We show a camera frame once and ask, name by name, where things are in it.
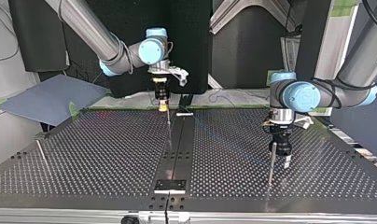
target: cable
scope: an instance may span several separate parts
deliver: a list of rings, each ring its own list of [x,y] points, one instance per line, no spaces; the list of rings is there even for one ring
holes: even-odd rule
[[[120,40],[115,34],[111,33],[110,34],[112,36],[114,36],[116,38],[116,40],[119,42],[119,55],[124,55],[124,51],[127,53],[127,59],[128,59],[128,64],[130,65],[130,71],[128,71],[128,73],[130,75],[133,74],[133,69],[134,69],[134,66],[133,66],[133,52],[130,50],[130,48],[125,44],[124,41]],[[110,62],[108,63],[116,63],[118,60],[120,60],[120,57],[116,57],[115,59],[111,60]]]
[[[286,24],[285,24],[285,56],[286,56],[286,66],[287,66],[287,71],[290,72],[290,64],[288,60],[288,55],[287,55],[287,45],[286,45],[286,38],[287,38],[287,26],[288,26],[288,19],[290,18],[290,12],[291,12],[291,5],[288,8],[287,16],[286,16]]]
[[[374,11],[371,9],[371,6],[368,2],[368,0],[362,0],[363,6],[367,11],[367,14],[369,14],[370,19],[377,25],[377,17],[374,14]]]
[[[90,82],[90,75],[89,75],[89,73],[85,70],[85,69],[83,69],[81,66],[80,66],[80,64],[78,64],[77,62],[75,62],[75,61],[73,61],[72,59],[70,60],[70,62],[71,62],[71,64],[73,65],[73,67],[76,69],[76,73],[77,73],[77,67],[82,71],[82,72],[84,72],[85,74],[86,74],[86,76],[87,76],[87,81],[88,82]],[[83,75],[80,73],[80,72],[78,72],[78,74],[83,78],[83,79],[86,79],[85,77],[83,77]]]
[[[12,24],[12,19],[10,17],[10,15],[8,14],[7,10],[5,10],[2,6],[0,6],[0,10],[2,10],[3,13],[5,13],[5,15],[10,19],[11,21],[11,24]],[[0,18],[0,22],[3,24],[3,26],[14,36],[14,38],[17,40],[17,37],[15,35],[15,33],[13,31],[11,31],[8,26],[5,24],[5,22]],[[11,59],[13,57],[15,57],[20,51],[20,45],[18,43],[18,40],[17,40],[17,48],[16,50],[14,51],[13,54],[9,55],[9,56],[6,56],[4,58],[0,58],[0,62],[2,61],[5,61],[5,60],[8,60],[8,59]]]
[[[103,71],[101,71],[98,76],[93,80],[92,84],[94,84],[96,82],[96,80],[98,80],[98,78],[101,76],[101,74],[103,73]]]
[[[212,99],[211,99],[212,96],[217,95],[217,94],[220,93],[221,91],[222,91],[222,89],[218,89],[216,92],[210,94],[210,95],[208,96],[208,100],[209,100],[209,102],[212,103],[212,104],[214,104],[214,103],[216,103],[216,102],[218,101],[218,98],[221,98],[221,99],[225,99],[225,100],[228,101],[228,102],[229,102],[234,108],[236,108],[236,105],[235,105],[235,104],[234,104],[229,98],[227,98],[227,97],[225,97],[225,96],[217,96],[217,97],[215,98],[215,100],[212,100]]]
[[[60,3],[58,5],[58,12],[57,12],[57,15],[58,15],[58,19],[60,19],[60,21],[63,21],[63,14],[62,14],[62,8],[63,8],[63,0],[60,0]]]

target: black cable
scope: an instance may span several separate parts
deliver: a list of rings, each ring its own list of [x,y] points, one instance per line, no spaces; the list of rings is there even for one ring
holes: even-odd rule
[[[336,109],[341,109],[342,108],[341,100],[338,97],[338,95],[336,94],[336,86],[330,80],[323,80],[323,79],[314,77],[312,79],[312,83],[315,84],[315,85],[318,85],[318,86],[322,87],[323,89],[325,89],[326,91],[328,91],[331,94],[331,101],[330,101],[330,104],[328,104],[327,107],[333,106],[334,102],[337,101],[337,103],[339,104],[339,106],[335,107],[335,108]],[[329,84],[329,86],[331,87],[331,90],[328,87],[322,85],[321,83]]]
[[[72,63],[72,65],[75,67],[76,70],[77,70],[77,68],[76,68],[76,66],[77,66],[82,72],[84,72],[86,74],[86,76],[87,76],[87,81],[90,82],[90,75],[89,75],[89,73],[85,69],[83,69],[80,66],[80,64],[78,64],[77,62],[73,61],[72,59],[70,60],[70,62]],[[86,79],[85,77],[82,76],[82,74],[80,72],[78,72],[78,73],[80,74],[80,76],[82,78]]]
[[[339,87],[341,89],[348,90],[348,91],[367,91],[367,90],[377,86],[377,81],[374,84],[367,86],[367,87],[358,87],[358,86],[353,86],[351,84],[348,84],[348,83],[342,81],[339,77],[337,77],[337,80],[339,82],[341,82],[343,84],[343,86],[335,84],[335,83],[333,85],[335,85],[336,87]]]
[[[287,16],[286,16],[286,24],[285,24],[285,56],[286,56],[286,66],[287,66],[287,71],[290,72],[290,65],[288,61],[288,55],[287,55],[287,45],[286,45],[286,38],[287,38],[287,26],[288,26],[288,19],[290,18],[290,12],[291,12],[291,5],[288,8]]]
[[[362,0],[363,6],[367,11],[367,14],[369,14],[370,19],[377,25],[377,17],[374,14],[374,11],[371,9],[371,6],[367,0]]]

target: metal rod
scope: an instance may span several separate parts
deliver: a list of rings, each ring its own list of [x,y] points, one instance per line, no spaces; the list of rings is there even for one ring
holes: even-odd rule
[[[87,45],[103,61],[119,54],[119,42],[114,38],[84,0],[46,0]]]
[[[44,154],[43,148],[41,147],[40,140],[36,140],[36,143],[37,143],[37,147],[40,150],[41,157],[43,158],[43,160],[45,160],[46,159],[46,155]]]
[[[275,166],[276,160],[276,143],[272,143],[272,154],[271,154],[271,165],[270,165],[270,175],[268,177],[268,185],[272,186],[273,168]]]

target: metal plate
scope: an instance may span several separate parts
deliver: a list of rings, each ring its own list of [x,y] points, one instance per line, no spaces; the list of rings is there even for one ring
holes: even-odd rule
[[[260,127],[266,115],[261,109],[195,111],[185,210],[377,214],[377,168],[318,122],[292,134],[291,166],[277,161],[269,189],[271,137]]]
[[[318,122],[291,136],[291,166],[277,161],[269,189],[266,114],[195,110],[175,120],[170,149],[157,111],[89,111],[42,143],[47,162],[32,144],[0,165],[0,208],[377,215],[377,168]],[[153,194],[168,176],[186,194]]]
[[[167,136],[158,111],[89,111],[42,142],[46,161],[33,147],[2,164],[0,205],[148,209]]]

